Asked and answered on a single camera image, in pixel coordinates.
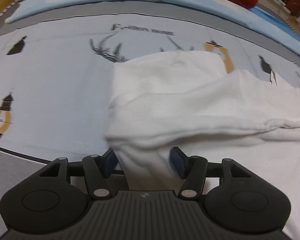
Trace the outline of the white long-sleeve shirt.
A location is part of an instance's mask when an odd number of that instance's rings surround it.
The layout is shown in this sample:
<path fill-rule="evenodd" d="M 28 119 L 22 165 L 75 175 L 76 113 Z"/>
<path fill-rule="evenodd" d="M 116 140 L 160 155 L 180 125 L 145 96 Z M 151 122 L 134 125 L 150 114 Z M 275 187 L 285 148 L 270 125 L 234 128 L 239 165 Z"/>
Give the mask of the white long-sleeve shirt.
<path fill-rule="evenodd" d="M 113 65 L 108 145 L 133 190 L 175 190 L 170 149 L 231 158 L 281 190 L 300 239 L 300 89 L 279 74 L 227 73 L 218 54 L 172 51 Z"/>

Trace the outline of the printed grey bed sheet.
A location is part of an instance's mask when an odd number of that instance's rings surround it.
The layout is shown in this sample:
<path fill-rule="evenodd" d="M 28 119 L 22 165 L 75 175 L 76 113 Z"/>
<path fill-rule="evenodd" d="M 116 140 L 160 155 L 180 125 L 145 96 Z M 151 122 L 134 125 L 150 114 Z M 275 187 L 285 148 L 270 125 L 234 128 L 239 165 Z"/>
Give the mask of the printed grey bed sheet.
<path fill-rule="evenodd" d="M 48 161 L 80 161 L 106 150 L 112 62 L 95 54 L 91 42 L 128 60 L 215 42 L 236 69 L 267 80 L 266 62 L 300 88 L 298 55 L 209 12 L 121 1 L 73 5 L 11 24 L 0 19 L 0 107 L 12 97 L 12 121 L 0 137 L 0 199 Z M 4 121 L 0 112 L 0 127 Z M 0 236 L 5 231 L 0 215 Z"/>

